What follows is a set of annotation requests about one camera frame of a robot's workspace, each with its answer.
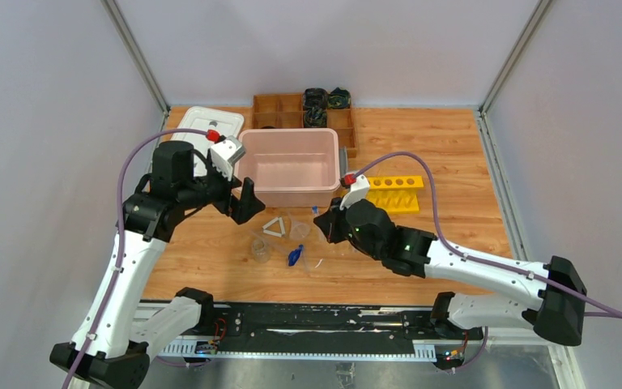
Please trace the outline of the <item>small glass beaker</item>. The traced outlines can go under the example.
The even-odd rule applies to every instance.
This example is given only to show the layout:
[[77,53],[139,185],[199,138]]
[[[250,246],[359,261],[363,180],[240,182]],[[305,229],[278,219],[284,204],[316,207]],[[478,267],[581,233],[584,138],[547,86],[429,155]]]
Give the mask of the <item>small glass beaker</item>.
[[262,239],[254,239],[251,244],[253,259],[257,263],[267,263],[271,257],[270,246]]

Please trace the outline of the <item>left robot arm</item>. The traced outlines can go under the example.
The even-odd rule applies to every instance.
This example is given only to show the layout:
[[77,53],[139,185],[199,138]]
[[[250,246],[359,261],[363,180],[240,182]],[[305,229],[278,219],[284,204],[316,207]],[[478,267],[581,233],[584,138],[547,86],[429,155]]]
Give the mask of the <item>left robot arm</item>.
[[153,152],[152,167],[134,192],[117,197],[117,234],[95,299],[72,339],[55,344],[50,362],[79,379],[103,388],[137,388],[151,362],[179,335],[191,330],[223,336],[214,298],[185,287],[143,323],[134,316],[143,290],[176,227],[212,206],[238,224],[262,212],[250,178],[234,175],[245,147],[234,137],[216,135],[206,152],[191,143],[170,140]]

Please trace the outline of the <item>clear plastic funnel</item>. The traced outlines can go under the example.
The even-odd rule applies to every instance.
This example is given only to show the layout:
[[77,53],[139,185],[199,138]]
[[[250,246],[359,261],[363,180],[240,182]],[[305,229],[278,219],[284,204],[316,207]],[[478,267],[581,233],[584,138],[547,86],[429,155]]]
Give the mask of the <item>clear plastic funnel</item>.
[[287,212],[287,216],[290,221],[288,237],[293,241],[304,241],[309,236],[311,231],[309,224],[299,221],[291,212]]

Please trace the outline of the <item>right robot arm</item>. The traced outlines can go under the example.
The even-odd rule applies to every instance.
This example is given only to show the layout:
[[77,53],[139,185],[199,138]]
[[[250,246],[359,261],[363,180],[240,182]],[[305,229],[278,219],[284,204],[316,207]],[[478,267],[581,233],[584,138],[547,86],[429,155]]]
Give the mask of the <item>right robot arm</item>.
[[430,316],[435,335],[447,339],[471,328],[517,327],[555,344],[582,343],[587,291],[570,260],[523,262],[447,246],[433,233],[396,225],[367,200],[348,208],[340,203],[333,199],[313,219],[327,242],[349,242],[400,276],[454,280],[488,291],[478,297],[439,293]]

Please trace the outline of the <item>blue test tube clamp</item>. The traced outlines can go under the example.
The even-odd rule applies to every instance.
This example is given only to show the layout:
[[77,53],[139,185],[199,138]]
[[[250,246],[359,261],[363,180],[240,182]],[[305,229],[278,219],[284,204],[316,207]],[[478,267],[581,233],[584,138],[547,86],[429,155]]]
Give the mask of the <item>blue test tube clamp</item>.
[[294,267],[298,263],[302,254],[304,253],[304,250],[305,246],[299,244],[297,248],[295,248],[288,254],[287,264],[289,267]]

